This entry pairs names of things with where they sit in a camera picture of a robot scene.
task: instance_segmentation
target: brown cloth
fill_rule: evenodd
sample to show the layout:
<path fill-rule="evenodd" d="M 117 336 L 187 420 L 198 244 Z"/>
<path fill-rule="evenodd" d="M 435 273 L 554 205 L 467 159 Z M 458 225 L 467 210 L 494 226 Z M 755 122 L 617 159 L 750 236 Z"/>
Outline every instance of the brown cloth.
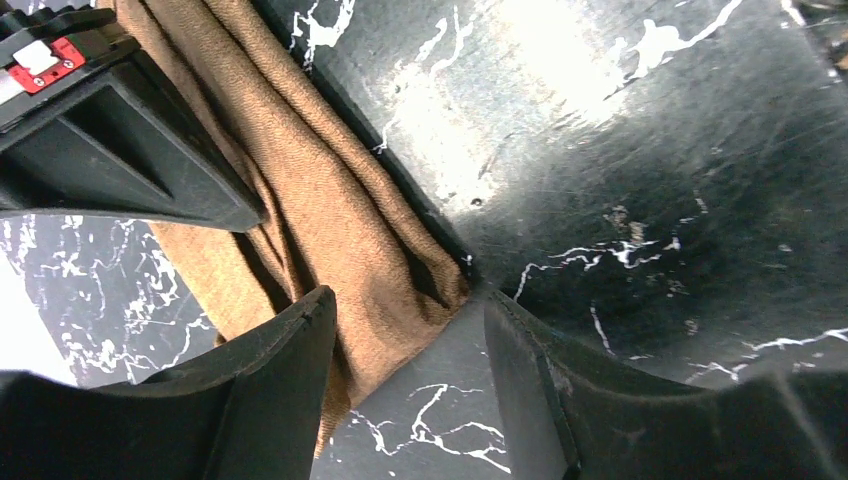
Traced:
<path fill-rule="evenodd" d="M 240 244 L 224 231 L 153 225 L 223 337 L 271 319 L 317 285 L 336 292 L 317 454 L 348 410 L 466 300 L 459 268 L 248 1 L 98 6 L 115 8 L 270 213 Z"/>

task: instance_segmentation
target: brown object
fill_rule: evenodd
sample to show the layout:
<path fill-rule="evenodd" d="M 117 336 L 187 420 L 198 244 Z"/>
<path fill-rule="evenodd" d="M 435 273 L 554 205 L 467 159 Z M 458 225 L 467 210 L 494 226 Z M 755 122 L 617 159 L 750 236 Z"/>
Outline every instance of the brown object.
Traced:
<path fill-rule="evenodd" d="M 317 285 L 338 337 L 316 454 L 467 297 L 459 268 L 244 0 L 107 0 L 269 212 L 246 241 L 153 225 L 224 338 Z"/>

